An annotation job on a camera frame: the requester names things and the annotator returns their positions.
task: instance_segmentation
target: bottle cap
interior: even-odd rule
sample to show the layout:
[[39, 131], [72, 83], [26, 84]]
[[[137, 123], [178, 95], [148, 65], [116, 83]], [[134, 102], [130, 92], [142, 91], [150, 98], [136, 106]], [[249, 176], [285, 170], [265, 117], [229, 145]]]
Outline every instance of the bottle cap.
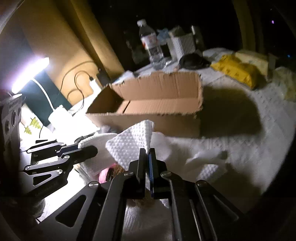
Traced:
[[141, 25], [146, 25], [146, 20], [145, 19], [141, 19], [137, 22], [138, 26], [140, 27]]

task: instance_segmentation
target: yellow package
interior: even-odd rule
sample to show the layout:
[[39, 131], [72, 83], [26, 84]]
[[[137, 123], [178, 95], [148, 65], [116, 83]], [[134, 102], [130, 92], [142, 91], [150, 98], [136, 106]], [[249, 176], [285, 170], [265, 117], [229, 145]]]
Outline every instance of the yellow package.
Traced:
[[222, 58], [214, 64], [211, 64], [214, 70], [221, 71], [226, 75], [238, 80], [239, 82], [254, 89], [257, 86], [260, 72], [252, 64], [242, 63], [234, 55], [223, 55]]

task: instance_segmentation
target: open cardboard box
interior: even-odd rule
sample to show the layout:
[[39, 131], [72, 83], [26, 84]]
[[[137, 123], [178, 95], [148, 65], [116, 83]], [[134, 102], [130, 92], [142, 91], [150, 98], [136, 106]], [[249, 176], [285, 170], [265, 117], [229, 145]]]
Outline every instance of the open cardboard box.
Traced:
[[86, 115], [96, 126], [110, 125], [119, 131], [151, 120], [154, 131], [167, 136], [198, 137], [202, 100], [197, 73], [154, 72], [105, 87]]

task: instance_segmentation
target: water bottle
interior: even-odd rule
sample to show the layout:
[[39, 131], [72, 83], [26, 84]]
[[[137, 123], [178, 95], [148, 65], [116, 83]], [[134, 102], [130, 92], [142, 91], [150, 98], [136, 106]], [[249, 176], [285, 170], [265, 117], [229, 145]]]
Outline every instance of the water bottle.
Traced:
[[149, 60], [153, 68], [155, 70], [163, 69], [165, 66], [165, 59], [155, 31], [147, 25], [145, 19], [139, 20], [137, 24], [140, 27], [139, 35], [142, 44], [149, 54]]

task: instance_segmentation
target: pink fabric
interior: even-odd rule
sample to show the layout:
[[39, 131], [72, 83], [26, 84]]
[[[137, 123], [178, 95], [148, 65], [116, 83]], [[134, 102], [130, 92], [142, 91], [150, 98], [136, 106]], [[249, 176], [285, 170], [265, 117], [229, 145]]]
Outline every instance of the pink fabric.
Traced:
[[106, 176], [107, 173], [109, 171], [109, 168], [113, 168], [116, 165], [116, 163], [114, 163], [112, 166], [105, 168], [104, 170], [102, 170], [99, 174], [99, 183], [105, 183], [106, 182]]

